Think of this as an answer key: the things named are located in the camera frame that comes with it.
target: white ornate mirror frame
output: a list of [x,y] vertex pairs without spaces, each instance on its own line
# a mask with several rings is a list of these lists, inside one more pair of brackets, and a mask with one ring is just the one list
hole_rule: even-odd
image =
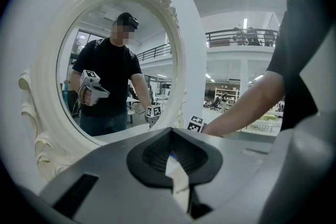
[[[66,2],[49,21],[33,66],[25,70],[19,79],[19,86],[27,95],[22,105],[22,115],[27,115],[32,123],[37,166],[47,180],[53,179],[95,148],[106,144],[80,130],[68,112],[65,113],[59,81],[56,79],[61,44],[68,37],[72,24],[86,9],[101,1],[103,0]],[[172,0],[128,1],[135,1],[148,8],[158,18],[172,47],[171,97],[151,130],[169,126],[183,127],[181,106],[185,89],[185,53],[175,8],[170,6]],[[120,132],[120,135],[115,134],[115,141],[131,136]]]

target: black railing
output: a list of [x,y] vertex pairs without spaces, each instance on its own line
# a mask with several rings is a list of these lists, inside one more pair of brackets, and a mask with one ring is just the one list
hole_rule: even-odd
[[[274,47],[279,33],[269,29],[228,29],[205,33],[208,48],[222,46],[265,46]],[[170,43],[144,51],[137,55],[139,61],[172,54]]]
[[227,29],[205,33],[208,48],[222,46],[265,46],[274,47],[278,31],[269,29]]
[[144,51],[136,56],[139,61],[144,61],[144,60],[155,58],[161,55],[170,55],[170,54],[172,54],[172,48],[170,46],[170,43],[166,43],[156,48]]

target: mirror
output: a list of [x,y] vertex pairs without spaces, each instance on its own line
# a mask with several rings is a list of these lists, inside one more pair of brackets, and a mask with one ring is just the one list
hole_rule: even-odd
[[68,30],[57,82],[73,124],[97,139],[152,127],[148,105],[167,107],[173,59],[165,28],[137,0],[105,0]]

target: sleeve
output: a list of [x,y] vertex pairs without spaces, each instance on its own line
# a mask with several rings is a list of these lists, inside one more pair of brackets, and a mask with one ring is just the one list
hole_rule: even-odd
[[271,59],[271,62],[269,63],[269,66],[267,68],[267,71],[272,71],[275,73],[278,73],[285,76],[285,63],[287,62],[286,59],[286,53],[284,53],[285,50],[285,34],[287,32],[287,12],[284,15],[284,18],[282,20],[281,26],[280,26],[280,32],[279,36],[276,40],[274,53]]
[[74,71],[82,73],[84,69],[88,68],[90,55],[92,53],[93,43],[87,43],[83,50],[80,52],[72,69]]
[[136,55],[134,55],[133,59],[132,59],[132,64],[131,64],[131,73],[130,73],[130,77],[133,74],[142,74],[141,72],[141,68],[140,68],[140,64],[139,64],[139,60],[137,58]]

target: blue jeans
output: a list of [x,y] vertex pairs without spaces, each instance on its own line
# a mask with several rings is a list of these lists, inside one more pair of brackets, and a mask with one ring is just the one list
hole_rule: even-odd
[[105,135],[126,130],[127,112],[112,118],[80,115],[80,127],[91,136]]

